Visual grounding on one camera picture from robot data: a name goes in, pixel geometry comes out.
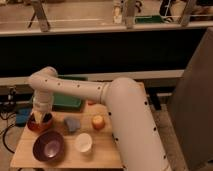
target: cable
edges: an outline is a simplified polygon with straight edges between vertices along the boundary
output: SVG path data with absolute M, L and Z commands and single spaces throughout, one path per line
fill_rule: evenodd
M 13 150 L 11 150 L 8 146 L 7 146 L 7 144 L 6 144 L 6 135 L 7 135 L 7 132 L 11 129 L 11 128 L 13 128 L 15 126 L 15 124 L 11 124 L 10 126 L 8 126 L 6 129 L 5 129 L 5 131 L 4 131 L 4 133 L 3 133 L 3 136 L 2 136 L 2 141 L 3 141 L 3 145 L 5 146 L 5 148 L 9 151 L 9 152 L 11 152 L 11 153 L 15 153 Z

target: black panel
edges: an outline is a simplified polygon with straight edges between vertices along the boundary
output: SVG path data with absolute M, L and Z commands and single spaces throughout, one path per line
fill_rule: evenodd
M 183 69 L 205 29 L 0 38 L 0 76 Z

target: black cable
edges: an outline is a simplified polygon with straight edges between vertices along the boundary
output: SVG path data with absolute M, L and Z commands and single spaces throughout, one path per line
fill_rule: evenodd
M 9 152 L 11 152 L 11 153 L 15 153 L 13 150 L 11 150 L 8 146 L 7 146 L 7 144 L 6 144 L 6 135 L 7 135 L 7 132 L 11 129 L 11 128 L 13 128 L 15 126 L 15 124 L 11 124 L 10 126 L 8 126 L 6 129 L 5 129 L 5 131 L 4 131 L 4 133 L 3 133 L 3 136 L 2 136 L 2 141 L 3 141 L 3 145 L 5 146 L 5 148 L 9 151 Z
M 8 115 L 8 113 L 0 113 L 0 118 L 1 118 L 2 120 L 8 120 L 8 119 L 10 119 L 10 118 L 13 118 L 15 114 L 16 114 L 15 112 L 13 112 L 13 113 L 11 113 L 11 114 L 9 114 L 9 115 Z

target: bowl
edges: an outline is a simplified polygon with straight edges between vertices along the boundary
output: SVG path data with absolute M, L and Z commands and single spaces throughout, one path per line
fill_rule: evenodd
M 33 145 L 34 157 L 43 162 L 58 159 L 64 151 L 63 136 L 57 131 L 48 131 L 40 135 Z
M 42 123 L 36 123 L 34 114 L 32 113 L 27 121 L 27 127 L 29 130 L 37 133 L 42 133 L 49 129 L 53 123 L 53 116 L 51 113 L 47 113 L 44 116 Z

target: purple bowl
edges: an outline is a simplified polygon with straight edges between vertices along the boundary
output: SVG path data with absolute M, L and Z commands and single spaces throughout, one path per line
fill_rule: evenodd
M 64 139 L 56 131 L 48 131 L 40 135 L 33 146 L 34 157 L 43 162 L 52 161 L 63 154 Z

